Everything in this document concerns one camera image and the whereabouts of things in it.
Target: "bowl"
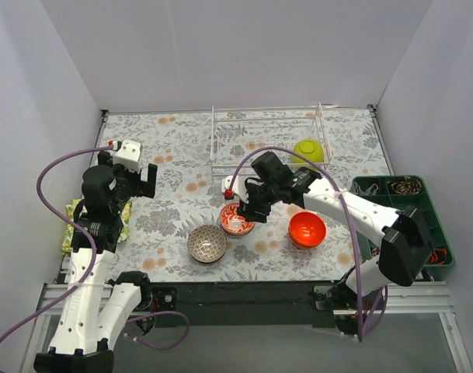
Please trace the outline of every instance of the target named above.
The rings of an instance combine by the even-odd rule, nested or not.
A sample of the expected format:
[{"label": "bowl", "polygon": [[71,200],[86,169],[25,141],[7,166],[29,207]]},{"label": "bowl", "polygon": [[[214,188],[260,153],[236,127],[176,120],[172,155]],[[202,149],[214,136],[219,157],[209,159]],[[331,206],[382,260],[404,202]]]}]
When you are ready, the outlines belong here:
[{"label": "bowl", "polygon": [[248,222],[238,215],[239,203],[226,204],[219,213],[219,222],[222,229],[229,235],[241,237],[248,235],[254,228],[255,222]]},{"label": "bowl", "polygon": [[302,211],[290,219],[288,234],[296,246],[302,249],[312,249],[324,241],[326,224],[317,214]]},{"label": "bowl", "polygon": [[228,248],[224,232],[215,225],[204,224],[191,231],[188,237],[188,250],[200,263],[217,262]]},{"label": "bowl", "polygon": [[[322,150],[321,144],[311,138],[298,142],[293,148],[293,151],[303,155],[309,161],[324,162],[324,151]],[[291,156],[291,161],[292,163],[305,163],[295,155]]]}]

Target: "floral tablecloth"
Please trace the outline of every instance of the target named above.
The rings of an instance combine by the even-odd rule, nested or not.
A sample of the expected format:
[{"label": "floral tablecloth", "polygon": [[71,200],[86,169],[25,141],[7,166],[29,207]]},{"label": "floral tablecloth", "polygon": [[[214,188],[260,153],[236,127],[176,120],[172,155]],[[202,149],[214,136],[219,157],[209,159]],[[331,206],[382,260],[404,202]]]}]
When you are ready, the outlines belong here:
[{"label": "floral tablecloth", "polygon": [[[308,110],[281,112],[304,115]],[[219,113],[245,117],[245,112]],[[267,112],[251,112],[267,116]],[[388,167],[368,110],[325,109],[333,160],[327,171],[349,188],[355,176],[388,174]],[[353,265],[352,243],[343,225],[324,217],[328,236],[317,248],[290,243],[290,216],[300,210],[277,204],[266,224],[247,236],[228,238],[223,258],[211,265],[196,262],[186,242],[196,226],[217,223],[227,202],[220,180],[210,174],[211,113],[111,115],[101,143],[131,139],[144,147],[142,166],[158,165],[153,200],[138,198],[130,214],[129,239],[117,248],[110,278],[125,270],[143,270],[152,281],[304,281],[337,280]]]}]

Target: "yellow patterned towel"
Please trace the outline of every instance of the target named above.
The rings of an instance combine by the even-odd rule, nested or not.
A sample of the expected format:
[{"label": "yellow patterned towel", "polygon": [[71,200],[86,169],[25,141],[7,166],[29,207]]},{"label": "yellow patterned towel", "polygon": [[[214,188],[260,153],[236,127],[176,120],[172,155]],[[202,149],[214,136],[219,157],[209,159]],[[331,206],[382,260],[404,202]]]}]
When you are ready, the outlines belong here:
[{"label": "yellow patterned towel", "polygon": [[[65,209],[67,210],[67,217],[71,220],[74,219],[74,209],[79,203],[80,200],[72,200],[72,204],[68,204],[65,206]],[[126,242],[127,241],[127,233],[129,232],[129,216],[130,216],[130,207],[132,205],[132,201],[130,200],[127,202],[126,206],[124,207],[124,210],[122,211],[122,222],[124,224],[124,227],[122,228],[122,232],[120,233],[119,241],[118,243],[121,242]],[[67,254],[72,251],[72,234],[74,233],[74,228],[72,225],[67,224],[65,227],[65,237],[64,237],[64,243],[62,243],[62,253]]]}]

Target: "gray floor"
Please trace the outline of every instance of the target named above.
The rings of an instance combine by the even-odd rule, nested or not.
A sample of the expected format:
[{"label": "gray floor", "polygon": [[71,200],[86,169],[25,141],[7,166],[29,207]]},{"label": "gray floor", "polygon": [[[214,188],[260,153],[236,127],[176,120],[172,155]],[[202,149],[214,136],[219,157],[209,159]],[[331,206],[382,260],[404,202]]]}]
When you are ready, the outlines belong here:
[{"label": "gray floor", "polygon": [[[169,343],[181,333],[158,329],[147,338]],[[438,315],[387,315],[363,343],[305,326],[205,326],[192,328],[173,350],[152,350],[121,336],[114,352],[114,373],[456,371]]]}]

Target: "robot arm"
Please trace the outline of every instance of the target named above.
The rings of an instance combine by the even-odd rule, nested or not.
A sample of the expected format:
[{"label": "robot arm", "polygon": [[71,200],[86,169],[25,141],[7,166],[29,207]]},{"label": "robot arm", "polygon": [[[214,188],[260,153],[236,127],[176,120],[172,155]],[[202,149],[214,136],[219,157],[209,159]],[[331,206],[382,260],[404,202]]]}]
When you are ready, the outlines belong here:
[{"label": "robot arm", "polygon": [[141,144],[131,140],[112,144],[116,152],[100,152],[99,164],[84,172],[84,199],[74,216],[75,222],[95,240],[96,261],[92,272],[79,284],[78,279],[91,262],[92,249],[88,239],[74,231],[68,286],[78,288],[65,299],[48,352],[36,356],[37,372],[112,372],[112,349],[127,318],[151,302],[148,275],[124,272],[118,277],[110,300],[99,311],[106,275],[123,227],[120,213],[131,197],[153,198],[157,174],[157,166],[150,164],[148,181],[141,180]]},{"label": "robot arm", "polygon": [[[240,197],[238,213],[247,221],[266,222],[271,205],[278,201],[296,204],[346,223],[337,192],[326,179],[305,167],[293,173],[272,152],[258,157],[252,168],[258,179],[235,180],[233,192]],[[223,181],[229,187],[231,176]],[[434,251],[423,213],[383,207],[354,194],[342,192],[355,229],[380,248],[380,256],[360,266],[362,296],[386,284],[410,286]],[[339,283],[347,303],[355,303],[356,275],[350,271]]]}]

